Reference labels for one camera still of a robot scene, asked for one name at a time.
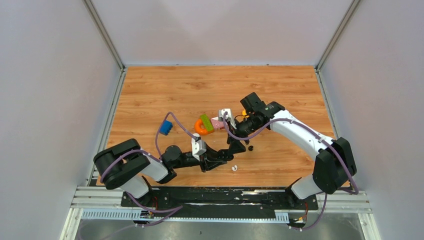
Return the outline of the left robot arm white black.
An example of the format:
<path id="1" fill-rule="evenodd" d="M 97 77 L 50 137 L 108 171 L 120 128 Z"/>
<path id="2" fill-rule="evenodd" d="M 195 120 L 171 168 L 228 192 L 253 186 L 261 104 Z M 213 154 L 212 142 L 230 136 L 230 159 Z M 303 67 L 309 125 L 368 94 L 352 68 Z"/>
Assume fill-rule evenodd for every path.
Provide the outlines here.
<path id="1" fill-rule="evenodd" d="M 146 207 L 152 203 L 153 193 L 145 177 L 166 184 L 177 176 L 176 169 L 199 166 L 202 172 L 207 172 L 233 158 L 228 149 L 214 150 L 203 140 L 193 140 L 191 151 L 187 152 L 171 145 L 156 158 L 131 138 L 97 153 L 93 163 L 106 189 L 122 189 Z"/>

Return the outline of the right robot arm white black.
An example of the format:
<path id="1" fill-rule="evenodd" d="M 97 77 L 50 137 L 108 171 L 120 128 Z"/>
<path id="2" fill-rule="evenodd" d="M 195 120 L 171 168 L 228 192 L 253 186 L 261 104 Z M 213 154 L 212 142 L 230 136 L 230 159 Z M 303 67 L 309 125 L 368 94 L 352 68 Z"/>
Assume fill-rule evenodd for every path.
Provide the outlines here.
<path id="1" fill-rule="evenodd" d="M 357 167 L 347 139 L 333 139 L 310 128 L 281 104 L 275 101 L 265 103 L 255 92 L 244 97 L 240 103 L 247 114 L 247 118 L 241 122 L 236 121 L 229 108 L 218 112 L 229 139 L 249 141 L 268 129 L 296 144 L 314 160 L 313 172 L 286 189 L 285 201 L 290 208 L 298 209 L 312 195 L 331 195 L 346 182 L 354 187 L 353 194 L 358 193 L 353 180 Z"/>

